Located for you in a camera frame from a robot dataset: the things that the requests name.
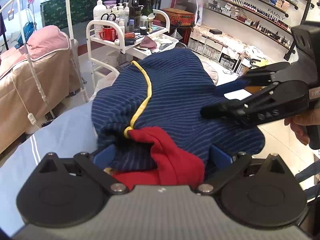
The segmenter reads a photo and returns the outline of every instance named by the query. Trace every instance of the navy blue striped clothing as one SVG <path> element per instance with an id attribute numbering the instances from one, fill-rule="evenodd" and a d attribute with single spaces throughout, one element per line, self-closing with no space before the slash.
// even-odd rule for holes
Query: navy blue striped clothing
<path id="1" fill-rule="evenodd" d="M 225 153 L 259 153 L 265 143 L 257 127 L 244 129 L 235 121 L 205 120 L 200 109 L 226 100 L 215 95 L 215 86 L 199 58 L 189 49 L 155 53 L 139 61 L 152 83 L 152 97 L 134 128 L 159 126 L 176 145 L 198 156 L 204 163 L 214 144 Z M 147 83 L 134 65 L 128 65 L 111 87 L 100 90 L 92 105 L 92 122 L 98 146 L 114 144 L 115 158 L 110 167 L 120 171 L 156 167 L 150 145 L 125 139 L 123 132 L 131 117 L 147 97 Z"/>

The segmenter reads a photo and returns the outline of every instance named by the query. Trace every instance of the yellow trim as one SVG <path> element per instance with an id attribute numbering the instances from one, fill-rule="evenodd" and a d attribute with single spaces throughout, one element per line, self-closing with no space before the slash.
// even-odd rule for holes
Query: yellow trim
<path id="1" fill-rule="evenodd" d="M 146 108 L 151 96 L 152 96 L 152 86 L 151 86 L 151 81 L 146 73 L 146 71 L 138 64 L 136 61 L 132 61 L 131 64 L 135 65 L 143 74 L 144 78 L 146 79 L 148 90 L 147 90 L 147 98 L 143 100 L 141 105 L 138 107 L 137 111 L 134 113 L 133 117 L 131 118 L 130 121 L 130 126 L 128 126 L 126 129 L 124 129 L 124 137 L 129 138 L 128 136 L 128 131 L 133 130 L 134 123 L 138 119 L 138 117 L 142 114 L 143 110 Z"/>

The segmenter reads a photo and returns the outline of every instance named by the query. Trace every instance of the black box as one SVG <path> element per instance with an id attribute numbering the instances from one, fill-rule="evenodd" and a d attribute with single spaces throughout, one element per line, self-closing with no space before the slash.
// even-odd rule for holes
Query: black box
<path id="1" fill-rule="evenodd" d="M 210 32 L 213 34 L 222 34 L 222 31 L 219 30 L 210 30 Z"/>

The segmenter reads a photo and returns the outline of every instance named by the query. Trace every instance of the pink cloth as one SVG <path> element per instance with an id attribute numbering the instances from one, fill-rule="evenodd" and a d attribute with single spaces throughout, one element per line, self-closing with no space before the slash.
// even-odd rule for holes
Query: pink cloth
<path id="1" fill-rule="evenodd" d="M 31 59 L 37 60 L 54 50 L 67 50 L 69 48 L 69 38 L 60 32 L 57 26 L 49 25 L 34 32 L 27 41 L 27 47 Z M 15 49 L 15 47 L 10 48 L 0 55 L 0 59 L 1 79 L 14 65 L 27 59 L 25 48 L 24 46 L 19 49 Z"/>

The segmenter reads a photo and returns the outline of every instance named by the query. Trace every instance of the white metal frame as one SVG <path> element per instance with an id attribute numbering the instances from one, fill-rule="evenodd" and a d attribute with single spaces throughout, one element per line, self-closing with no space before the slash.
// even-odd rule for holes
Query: white metal frame
<path id="1" fill-rule="evenodd" d="M 4 11 L 4 9 L 9 6 L 11 3 L 13 3 L 15 0 L 10 0 L 8 1 L 1 9 L 0 9 L 0 13 L 2 11 Z M 36 72 L 34 70 L 34 67 L 33 67 L 33 64 L 32 64 L 32 60 L 31 60 L 31 57 L 29 55 L 29 52 L 28 52 L 28 48 L 26 46 L 26 38 L 25 38 L 25 35 L 24 35 L 24 32 L 23 32 L 23 26 L 22 26 L 22 20 L 21 20 L 21 10 L 20 10 L 20 0 L 16 0 L 17 1 L 17 5 L 18 5 L 18 16 L 19 16 L 19 24 L 20 24 L 20 31 L 21 31 L 21 36 L 22 36 L 22 40 L 23 40 L 23 43 L 24 43 L 24 46 L 25 46 L 25 49 L 26 49 L 26 52 L 27 52 L 27 59 L 28 59 L 28 63 L 29 63 L 29 67 L 30 67 L 30 70 L 31 70 L 31 73 L 32 73 L 32 76 L 36 82 L 36 85 L 37 85 L 37 88 L 39 90 L 39 93 L 41 94 L 41 97 L 43 99 L 43 101 L 45 102 L 46 106 L 48 107 L 48 101 L 46 99 L 46 96 L 43 92 L 43 89 L 41 87 L 41 83 L 39 82 L 38 80 L 38 77 L 36 75 Z M 77 51 L 76 51 L 76 48 L 75 48 L 75 42 L 74 42 L 74 36 L 73 36 L 73 28 L 72 28 L 72 20 L 71 20 L 71 10 L 70 10 L 70 0 L 66 0 L 66 12 L 67 12 L 67 22 L 68 22 L 68 29 L 69 29 L 69 35 L 70 35 L 70 41 L 71 41 L 71 46 L 72 46 L 72 50 L 73 50 L 73 59 L 74 59 L 74 62 L 76 64 L 76 72 L 78 74 L 78 78 L 79 78 L 79 82 L 81 84 L 81 92 L 83 94 L 83 98 L 84 98 L 84 101 L 85 102 L 88 102 L 88 95 L 86 93 L 86 90 L 85 90 L 85 87 L 83 86 L 83 83 L 82 83 L 82 79 L 81 79 L 81 76 L 80 76 L 80 73 L 78 72 L 78 70 L 80 69 L 79 67 L 79 60 L 78 60 L 78 57 L 76 57 L 77 55 Z"/>
<path id="2" fill-rule="evenodd" d="M 156 10 L 154 9 L 153 10 L 153 13 L 158 13 L 158 14 L 161 14 L 164 16 L 165 20 L 166 20 L 166 23 L 165 23 L 165 28 L 163 27 L 160 27 L 161 29 L 158 30 L 158 31 L 155 31 L 151 34 L 149 34 L 148 36 L 150 38 L 152 37 L 156 37 L 162 33 L 165 33 L 165 32 L 168 32 L 170 30 L 170 19 L 169 19 L 169 16 L 163 12 L 163 11 L 160 11 L 160 10 Z M 120 45 L 116 45 L 114 42 L 112 41 L 106 41 L 106 40 L 102 40 L 100 38 L 96 38 L 95 35 L 91 35 L 90 36 L 90 32 L 94 31 L 94 29 L 90 30 L 91 26 L 94 25 L 94 24 L 99 24 L 99 25 L 106 25 L 106 26 L 111 26 L 113 27 L 116 32 L 117 32 L 117 35 L 118 35 L 118 39 L 120 40 Z M 119 75 L 119 71 L 105 63 L 105 62 L 102 62 L 100 60 L 97 60 L 95 58 L 92 57 L 92 51 L 91 51 L 91 41 L 95 41 L 95 42 L 98 42 L 98 43 L 101 43 L 101 44 L 104 44 L 104 45 L 107 45 L 111 48 L 113 48 L 113 51 L 116 51 L 116 50 L 119 50 L 121 51 L 123 54 L 126 53 L 126 51 L 128 51 L 129 49 L 137 46 L 138 44 L 140 44 L 143 40 L 143 38 L 140 38 L 138 40 L 136 40 L 136 43 L 134 45 L 130 45 L 130 46 L 125 46 L 124 45 L 124 35 L 123 35 L 123 32 L 122 30 L 120 29 L 119 25 L 117 25 L 115 22 L 112 22 L 112 21 L 107 21 L 107 20 L 92 20 L 88 23 L 87 25 L 87 28 L 86 28 L 86 38 L 87 38 L 87 48 L 88 48 L 88 57 L 89 57 L 89 61 L 90 61 L 90 64 L 91 64 L 91 77 L 92 77 L 92 83 L 93 83 L 93 88 L 95 89 L 95 86 L 96 86 L 96 83 L 95 83 L 95 79 L 94 79 L 94 72 L 99 68 L 99 67 L 104 67 L 104 68 L 107 68 L 113 72 L 115 72 L 116 74 L 116 77 Z M 97 68 L 93 68 L 93 64 L 92 63 L 96 63 L 98 65 Z"/>

